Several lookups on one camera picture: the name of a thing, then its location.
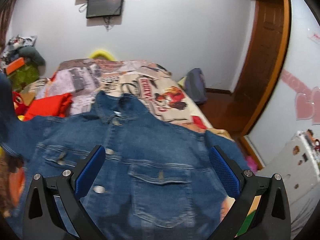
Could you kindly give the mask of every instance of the stuffed toy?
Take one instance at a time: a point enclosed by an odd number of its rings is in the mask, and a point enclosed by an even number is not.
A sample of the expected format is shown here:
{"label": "stuffed toy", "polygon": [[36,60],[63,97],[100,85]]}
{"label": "stuffed toy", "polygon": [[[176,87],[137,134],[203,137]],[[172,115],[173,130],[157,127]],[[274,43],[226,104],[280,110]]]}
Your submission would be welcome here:
{"label": "stuffed toy", "polygon": [[19,49],[19,56],[24,58],[30,58],[34,63],[38,66],[44,66],[45,60],[39,52],[36,50],[35,47],[32,46],[25,46]]}
{"label": "stuffed toy", "polygon": [[12,99],[14,104],[14,110],[16,115],[24,115],[28,110],[29,106],[26,106],[21,98],[20,94],[13,91],[12,92]]}

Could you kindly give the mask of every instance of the pink object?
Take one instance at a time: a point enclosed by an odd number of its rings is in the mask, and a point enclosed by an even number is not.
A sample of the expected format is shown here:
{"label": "pink object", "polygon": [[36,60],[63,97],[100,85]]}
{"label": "pink object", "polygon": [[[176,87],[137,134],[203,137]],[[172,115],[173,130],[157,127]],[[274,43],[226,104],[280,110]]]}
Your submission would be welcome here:
{"label": "pink object", "polygon": [[297,93],[305,94],[307,101],[311,99],[311,89],[306,86],[301,80],[293,76],[290,72],[283,70],[281,73],[281,79],[286,83],[290,88],[292,88]]}
{"label": "pink object", "polygon": [[258,165],[254,161],[254,159],[251,156],[246,156],[245,160],[247,161],[247,165],[249,166],[250,170],[256,174],[258,170]]}
{"label": "pink object", "polygon": [[320,124],[320,88],[308,88],[301,80],[286,70],[281,73],[281,80],[297,92],[295,108],[297,120],[309,120],[312,125]]}
{"label": "pink object", "polygon": [[315,115],[312,119],[312,125],[320,124],[320,88],[316,87],[312,90],[312,101],[315,109]]}
{"label": "pink object", "polygon": [[311,119],[315,114],[312,103],[308,102],[305,94],[298,93],[296,96],[296,114],[297,120]]}

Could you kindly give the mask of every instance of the green object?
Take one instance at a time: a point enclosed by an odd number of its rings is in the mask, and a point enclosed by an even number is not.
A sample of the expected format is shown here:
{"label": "green object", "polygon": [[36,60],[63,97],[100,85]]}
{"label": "green object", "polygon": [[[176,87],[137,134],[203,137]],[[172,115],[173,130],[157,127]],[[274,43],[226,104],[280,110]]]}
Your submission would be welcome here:
{"label": "green object", "polygon": [[8,75],[12,90],[20,92],[26,85],[39,79],[39,72],[34,63],[27,63]]}
{"label": "green object", "polygon": [[253,219],[253,216],[254,216],[255,212],[256,212],[256,211],[253,211],[251,214],[247,215],[247,217],[246,217],[245,220],[243,221],[242,226],[240,227],[240,229],[239,229],[239,231],[238,231],[237,236],[240,236],[240,235],[244,234],[244,233],[248,230],[248,228],[249,228],[249,226],[250,226],[250,224],[251,224],[251,221],[252,221],[252,219]]}

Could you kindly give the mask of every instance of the gray bag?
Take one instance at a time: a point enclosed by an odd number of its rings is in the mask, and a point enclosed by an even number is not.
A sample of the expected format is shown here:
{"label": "gray bag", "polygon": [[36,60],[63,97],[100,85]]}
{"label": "gray bag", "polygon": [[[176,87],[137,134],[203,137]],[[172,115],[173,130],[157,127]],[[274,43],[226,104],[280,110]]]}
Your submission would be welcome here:
{"label": "gray bag", "polygon": [[196,104],[207,101],[204,77],[200,68],[194,68],[187,74],[184,91]]}

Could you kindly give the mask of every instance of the metal button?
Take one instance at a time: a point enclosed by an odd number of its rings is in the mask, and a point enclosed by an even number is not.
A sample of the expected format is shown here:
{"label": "metal button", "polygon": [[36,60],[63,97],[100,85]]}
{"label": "metal button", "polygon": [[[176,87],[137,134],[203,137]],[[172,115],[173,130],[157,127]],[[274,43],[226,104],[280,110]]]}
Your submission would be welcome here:
{"label": "metal button", "polygon": [[275,174],[275,178],[276,178],[276,180],[281,180],[280,174]]}
{"label": "metal button", "polygon": [[119,121],[116,120],[116,119],[113,119],[113,120],[112,120],[112,123],[113,123],[113,125],[116,125],[116,126],[122,125],[122,124],[120,124]]}
{"label": "metal button", "polygon": [[113,155],[115,152],[111,149],[106,149],[106,154]]}
{"label": "metal button", "polygon": [[41,175],[39,173],[37,173],[36,175],[33,176],[34,179],[40,179]]}
{"label": "metal button", "polygon": [[65,171],[62,173],[62,175],[65,176],[65,177],[69,176],[70,174],[71,174],[71,171],[70,171],[70,170],[65,170]]}
{"label": "metal button", "polygon": [[247,177],[251,177],[251,176],[252,176],[252,171],[250,171],[250,170],[245,170],[245,171],[244,171],[244,174],[245,174]]}
{"label": "metal button", "polygon": [[57,164],[59,164],[59,165],[65,165],[66,163],[65,163],[63,160],[58,160],[58,161],[57,161]]}
{"label": "metal button", "polygon": [[106,192],[106,189],[103,186],[94,186],[93,191],[102,194]]}

